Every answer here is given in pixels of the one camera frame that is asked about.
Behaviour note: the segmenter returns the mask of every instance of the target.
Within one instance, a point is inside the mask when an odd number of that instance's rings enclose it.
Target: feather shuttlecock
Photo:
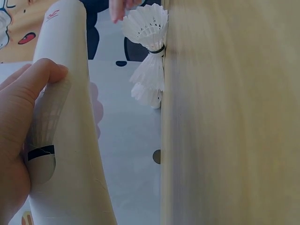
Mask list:
[[[135,83],[132,97],[143,105],[153,106],[152,95],[159,102],[165,90],[163,58],[164,36],[168,25],[168,11],[158,4],[137,7],[123,20],[123,33],[133,43],[141,44],[148,56],[136,69],[130,82]]]
[[[131,90],[131,96],[141,105],[150,105],[154,109],[160,108],[162,97],[160,90],[146,88],[140,83],[136,83]]]

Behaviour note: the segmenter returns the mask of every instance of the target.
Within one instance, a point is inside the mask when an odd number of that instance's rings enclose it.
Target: shuttlecock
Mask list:
[[[36,163],[28,163],[31,183],[44,183],[51,178],[55,169],[53,139],[61,110],[67,99],[71,82],[64,81],[48,84],[36,100],[33,119],[25,140],[27,161],[36,161],[44,168],[36,169]]]
[[[123,33],[133,43],[141,44],[149,51],[148,56],[136,69],[130,81],[136,85],[132,97],[143,105],[153,106],[153,98],[159,99],[165,90],[163,55],[164,36],[168,25],[168,11],[158,4],[137,7],[123,20]]]
[[[140,83],[136,83],[131,90],[131,96],[141,105],[150,105],[154,109],[160,108],[162,97],[160,90],[150,89]]]

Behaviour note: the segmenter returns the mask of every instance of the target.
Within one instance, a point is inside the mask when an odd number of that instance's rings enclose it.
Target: shuttlecock tube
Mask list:
[[[116,225],[91,107],[81,2],[60,0],[46,12],[33,61],[40,58],[69,73],[38,98],[26,138],[34,223]]]

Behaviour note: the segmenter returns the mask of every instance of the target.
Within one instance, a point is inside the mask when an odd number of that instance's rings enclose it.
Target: fingernail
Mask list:
[[[64,66],[64,65],[61,65],[61,64],[58,64],[58,66],[60,67],[61,71],[64,73],[64,74],[67,74],[69,69]]]

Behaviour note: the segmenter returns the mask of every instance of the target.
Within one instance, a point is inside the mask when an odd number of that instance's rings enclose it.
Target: wooden surface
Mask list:
[[[166,0],[162,225],[300,224],[298,0]]]

